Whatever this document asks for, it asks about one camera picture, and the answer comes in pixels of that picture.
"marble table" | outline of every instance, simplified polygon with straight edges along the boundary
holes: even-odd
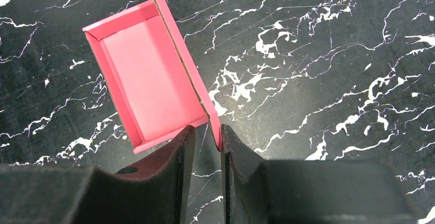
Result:
[[[116,172],[152,151],[132,153],[81,31],[144,1],[0,0],[1,162]],[[435,223],[435,0],[167,2],[221,122],[250,148],[388,164]],[[207,126],[193,171],[188,221],[223,223]]]

